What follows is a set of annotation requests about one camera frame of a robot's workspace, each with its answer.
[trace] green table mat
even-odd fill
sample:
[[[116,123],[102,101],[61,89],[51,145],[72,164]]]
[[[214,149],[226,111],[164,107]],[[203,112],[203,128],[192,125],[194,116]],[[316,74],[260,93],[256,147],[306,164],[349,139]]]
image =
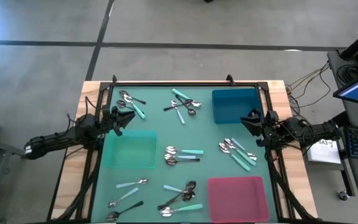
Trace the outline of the green table mat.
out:
[[[202,102],[197,108],[197,115],[188,115],[184,106],[179,108],[186,121],[182,125],[175,110],[163,111],[162,108],[170,106],[171,100],[178,100],[172,93],[172,86],[115,86],[112,93],[112,105],[117,100],[122,100],[119,90],[126,90],[131,96],[145,100],[146,105],[135,104],[145,113],[146,119],[136,116],[127,126],[126,130],[153,130],[158,134],[157,163],[154,169],[123,169],[110,168],[109,158],[105,153],[112,150],[112,143],[109,141],[110,133],[106,136],[101,167],[98,177],[98,185],[94,199],[91,221],[104,222],[107,214],[113,211],[123,211],[135,203],[143,200],[141,207],[123,213],[117,222],[211,222],[208,209],[208,187],[207,180],[212,177],[245,177],[260,176],[263,179],[268,207],[270,210],[269,222],[277,221],[275,204],[272,193],[269,169],[264,158],[265,149],[258,147],[253,137],[242,124],[215,124],[212,109],[212,91],[217,89],[240,88],[220,86],[177,86],[177,90],[185,95]],[[246,149],[254,153],[258,160],[255,167],[251,166],[249,172],[245,171],[228,154],[223,154],[218,143],[224,138],[235,138]],[[200,162],[179,163],[175,167],[166,165],[163,155],[165,147],[175,146],[178,149],[204,150],[200,156]],[[138,181],[142,177],[149,178],[145,185],[132,185],[117,189],[117,184]],[[196,197],[189,202],[176,202],[172,208],[203,204],[203,209],[189,212],[177,212],[171,217],[161,217],[157,206],[164,204],[177,193],[163,189],[163,185],[170,185],[178,189],[184,189],[189,180],[195,180]],[[128,198],[120,201],[113,209],[108,208],[110,200],[116,200],[134,187],[139,191]]]

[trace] desk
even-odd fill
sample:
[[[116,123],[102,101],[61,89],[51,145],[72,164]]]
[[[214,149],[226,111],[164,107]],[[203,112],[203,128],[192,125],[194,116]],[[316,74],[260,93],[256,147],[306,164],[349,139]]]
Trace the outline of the desk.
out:
[[[222,83],[222,81],[160,81],[158,83]],[[236,81],[236,83],[257,83],[258,81]],[[291,109],[288,102],[287,94],[285,91],[285,85],[283,81],[262,81],[268,83],[269,97],[272,102],[273,109],[278,113],[280,119],[286,119],[291,116]],[[133,83],[139,83],[135,81],[131,82],[117,82],[117,84],[125,83],[127,85]],[[78,109],[76,112],[76,117],[80,117],[85,113],[85,96],[87,96],[90,101],[96,104],[99,89],[101,86],[101,82],[84,82],[83,89],[81,92],[80,102],[78,105]],[[261,93],[262,98],[262,106],[264,107],[264,111],[267,111],[267,102],[266,96],[264,93]],[[94,113],[93,108],[88,108],[89,113]],[[78,149],[77,147],[69,148],[67,153]],[[91,169],[93,169],[94,164],[96,163],[96,154],[97,152],[93,152]],[[58,182],[57,191],[55,194],[55,198],[52,202],[50,218],[58,217],[66,208],[69,206],[71,201],[75,198],[78,193],[82,176],[84,172],[85,160],[86,160],[87,151],[80,150],[75,154],[71,155],[69,158],[65,160],[62,165],[62,173],[60,176],[60,180]],[[314,205],[313,196],[310,189],[310,184],[308,181],[308,176],[306,173],[305,164],[303,162],[301,151],[295,148],[287,148],[283,150],[283,160],[285,163],[285,171],[287,173],[288,183],[298,198],[300,203],[307,209],[307,211],[313,216],[317,217],[316,208]],[[90,195],[91,189],[87,192],[84,207],[82,212],[82,217],[86,218],[88,214],[88,208],[90,205]],[[281,191],[279,191],[283,217],[288,217],[288,210],[286,206],[286,200]]]

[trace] table frame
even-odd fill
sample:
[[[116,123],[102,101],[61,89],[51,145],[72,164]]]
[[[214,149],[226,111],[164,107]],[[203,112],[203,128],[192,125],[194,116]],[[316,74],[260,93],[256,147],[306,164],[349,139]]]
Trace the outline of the table frame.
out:
[[[105,99],[105,94],[104,94],[105,90],[108,90],[106,104],[110,106],[111,95],[112,95],[114,86],[252,86],[252,87],[255,87],[256,89],[260,90],[260,91],[258,91],[259,99],[260,99],[261,108],[263,109],[264,114],[267,112],[267,110],[273,109],[272,101],[270,98],[269,85],[267,82],[258,82],[258,81],[235,82],[230,75],[226,78],[226,80],[222,80],[222,81],[210,80],[210,81],[147,81],[147,82],[124,81],[124,82],[119,82],[119,81],[117,81],[116,77],[113,77],[112,82],[101,82],[100,83],[98,99],[96,102],[97,108],[101,107],[101,105]],[[100,110],[96,110],[95,114],[100,114]],[[92,172],[94,174],[95,178],[94,178],[94,180],[92,180],[93,187],[92,187],[92,190],[90,193],[88,213],[86,215],[86,218],[83,218],[83,210],[84,210],[83,206],[84,206],[85,200],[84,200],[84,198],[82,198],[81,202],[80,202],[80,206],[78,207],[77,212],[74,217],[75,220],[72,220],[76,223],[90,222],[92,209],[93,209],[93,200],[94,200],[94,196],[96,193],[96,185],[98,183],[98,171],[99,171],[101,155],[102,155],[101,153],[98,153],[98,152],[101,152],[103,150],[103,143],[101,145],[99,145],[99,147],[97,147],[96,150],[97,150],[97,152],[88,151],[86,154],[84,173],[83,173],[83,177],[82,177],[82,181],[81,181],[81,186],[83,187],[87,184],[86,182],[90,180],[90,178],[89,178],[90,172]],[[288,185],[287,172],[286,172],[285,163],[283,160],[282,151],[277,151],[277,155],[278,155],[278,160],[277,160],[277,162],[275,162],[275,166],[278,168],[278,171],[279,171],[279,173],[281,173],[283,180]],[[62,164],[62,168],[61,168],[60,175],[58,178],[57,186],[55,188],[55,193],[53,195],[50,210],[48,213],[47,221],[51,221],[51,216],[52,216],[52,212],[53,212],[53,209],[55,206],[55,200],[57,197],[58,187],[59,187],[60,181],[61,181],[64,163],[65,163],[65,161],[63,161],[63,164]],[[95,164],[94,170],[91,170],[92,163]],[[270,163],[268,164],[268,168],[269,168],[270,176],[272,176],[273,166]],[[271,181],[271,184],[272,184],[272,190],[273,190],[273,197],[274,197],[274,201],[275,201],[275,210],[277,213],[278,220],[280,221],[280,220],[287,220],[287,218],[296,218],[297,214],[295,213],[290,201],[286,198],[284,200],[282,200],[283,199],[282,197],[280,199],[280,195],[282,196],[282,192],[279,189],[279,186],[274,181]],[[283,211],[283,207],[286,207],[288,209],[288,211],[286,211],[286,212]]]

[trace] blue bin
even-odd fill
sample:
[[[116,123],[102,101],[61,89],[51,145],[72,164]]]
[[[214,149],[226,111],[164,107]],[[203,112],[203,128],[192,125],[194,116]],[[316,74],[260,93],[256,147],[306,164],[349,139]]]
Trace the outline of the blue bin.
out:
[[[213,90],[212,105],[216,124],[241,123],[252,109],[260,108],[260,100],[255,88]]]

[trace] concrete floor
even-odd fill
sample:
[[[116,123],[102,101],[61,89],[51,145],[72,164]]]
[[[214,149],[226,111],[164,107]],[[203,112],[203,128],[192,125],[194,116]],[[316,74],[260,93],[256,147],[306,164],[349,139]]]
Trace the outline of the concrete floor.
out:
[[[0,40],[96,42],[108,0],[0,0]],[[116,0],[105,42],[347,46],[358,37],[358,0]],[[93,47],[0,45],[0,141],[22,147],[63,130],[74,115]],[[291,83],[325,64],[325,52],[102,48],[93,80],[280,79]],[[336,89],[331,72],[323,75]],[[300,104],[326,91],[314,81]],[[301,111],[320,123],[343,110],[327,96]],[[15,158],[0,189],[0,221],[42,222],[63,152]],[[306,163],[319,216],[358,223],[358,197],[337,199],[339,171]]]

